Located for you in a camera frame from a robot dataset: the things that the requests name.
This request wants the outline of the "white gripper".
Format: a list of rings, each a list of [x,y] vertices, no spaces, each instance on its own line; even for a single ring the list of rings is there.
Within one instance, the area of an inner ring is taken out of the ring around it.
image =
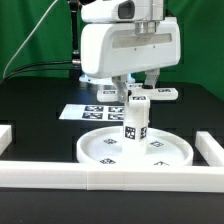
[[[144,88],[154,89],[159,68],[179,60],[180,31],[175,17],[166,17],[155,33],[136,34],[134,23],[88,24],[82,31],[83,72],[98,79],[113,77],[120,103],[128,98],[125,74],[146,71]]]

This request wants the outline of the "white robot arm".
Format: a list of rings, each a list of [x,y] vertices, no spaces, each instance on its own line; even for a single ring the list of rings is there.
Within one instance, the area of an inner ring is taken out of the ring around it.
[[[120,86],[132,73],[145,72],[153,85],[159,70],[180,60],[177,20],[165,15],[165,0],[95,0],[82,7],[81,66],[89,78]]]

